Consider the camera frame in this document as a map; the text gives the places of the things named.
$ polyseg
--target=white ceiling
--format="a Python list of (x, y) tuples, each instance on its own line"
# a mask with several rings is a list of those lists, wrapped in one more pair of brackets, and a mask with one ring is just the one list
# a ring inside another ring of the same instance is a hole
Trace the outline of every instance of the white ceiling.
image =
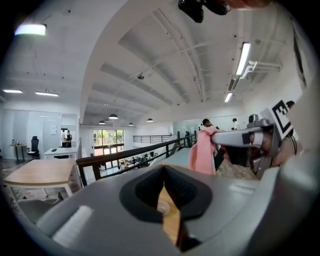
[[(129, 0), (108, 23), (104, 10), (111, 2), (44, 6), (32, 20), (46, 23), (47, 35), (16, 36), (1, 87), (22, 89), (31, 101), (39, 100), (34, 91), (56, 91), (61, 97), (55, 100), (84, 105), (86, 116), (115, 113), (134, 122), (165, 106), (223, 103), (242, 43), (251, 42), (249, 60), (281, 63), (291, 32), (289, 17), (276, 5), (225, 16), (204, 9), (198, 24), (177, 0)], [(137, 79), (141, 72), (143, 80)], [(248, 78), (238, 83), (232, 101), (242, 101), (264, 75)]]

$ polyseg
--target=pink cloth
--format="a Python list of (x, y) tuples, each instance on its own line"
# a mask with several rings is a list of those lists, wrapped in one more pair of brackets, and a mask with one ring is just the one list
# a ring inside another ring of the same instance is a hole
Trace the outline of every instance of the pink cloth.
[(208, 175), (216, 175), (216, 169), (213, 167), (213, 153), (216, 145), (211, 142), (211, 135), (217, 132), (213, 125), (199, 131), (197, 143), (192, 146), (189, 155), (189, 169)]

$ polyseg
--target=black and white tag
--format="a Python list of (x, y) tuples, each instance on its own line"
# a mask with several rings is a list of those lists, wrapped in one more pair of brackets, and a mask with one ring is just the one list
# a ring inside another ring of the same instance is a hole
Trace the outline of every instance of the black and white tag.
[(278, 128), (279, 135), (281, 139), (286, 137), (288, 133), (293, 129), (287, 114), (288, 109), (286, 104), (283, 102), (283, 100), (279, 101), (273, 108), (272, 108), (272, 116), (274, 119), (274, 122)]

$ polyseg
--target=desk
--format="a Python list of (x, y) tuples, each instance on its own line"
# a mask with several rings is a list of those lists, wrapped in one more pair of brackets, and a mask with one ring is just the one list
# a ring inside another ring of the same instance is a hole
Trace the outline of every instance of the desk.
[(18, 198), (13, 188), (65, 188), (66, 193), (71, 197), (72, 192), (68, 181), (72, 170), (77, 172), (74, 166), (74, 159), (32, 160), (6, 177), (4, 182), (16, 202)]
[(27, 145), (10, 145), (10, 147), (14, 147), (14, 148), (15, 148), (15, 155), (16, 155), (16, 163), (17, 163), (17, 164), (19, 164), (18, 148), (21, 148), (22, 159), (23, 159), (23, 161), (25, 161), (24, 147), (26, 147), (26, 146), (27, 146)]
[(58, 156), (73, 156), (75, 159), (77, 159), (77, 148), (76, 147), (57, 147), (56, 151), (52, 151), (53, 148), (50, 148), (48, 151), (46, 151), (43, 155), (45, 159), (53, 159), (54, 157)]

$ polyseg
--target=metal railing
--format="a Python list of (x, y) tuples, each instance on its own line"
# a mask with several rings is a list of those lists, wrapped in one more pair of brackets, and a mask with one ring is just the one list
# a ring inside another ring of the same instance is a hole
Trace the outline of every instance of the metal railing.
[[(118, 153), (113, 153), (113, 154), (84, 157), (84, 158), (77, 159), (76, 164), (79, 167), (79, 172), (80, 172), (82, 184), (83, 184), (83, 186), (86, 186), (87, 180), (86, 180), (86, 176), (85, 176), (85, 172), (84, 172), (84, 167), (92, 166), (93, 174), (94, 174), (95, 180), (97, 181), (97, 180), (100, 180), (103, 178), (123, 174), (123, 173), (128, 172), (128, 171), (135, 169), (135, 168), (141, 168), (141, 167), (145, 166), (146, 164), (148, 164), (149, 162), (153, 161), (154, 159), (157, 159), (163, 155), (165, 155), (165, 158), (168, 158), (171, 155), (172, 151), (176, 151), (176, 149), (179, 151), (181, 148), (191, 147), (196, 142), (197, 142), (196, 132), (194, 132), (194, 134), (192, 134), (192, 135), (182, 137), (182, 138), (180, 138), (180, 134), (178, 132), (178, 138), (175, 140), (159, 143), (156, 145), (150, 145), (150, 146), (140, 147), (140, 148), (136, 148), (136, 149), (126, 150), (123, 152), (118, 152)], [(99, 167), (101, 165), (104, 165), (107, 162), (117, 161), (117, 160), (129, 158), (129, 157), (141, 155), (142, 153), (150, 152), (150, 151), (162, 148), (162, 147), (165, 147), (164, 153), (158, 154), (154, 157), (151, 157), (149, 159), (141, 161), (131, 167), (126, 168), (126, 169), (119, 170), (115, 173), (101, 177)]]
[(171, 138), (171, 135), (141, 135), (133, 136), (133, 142), (138, 143), (164, 143), (168, 142)]

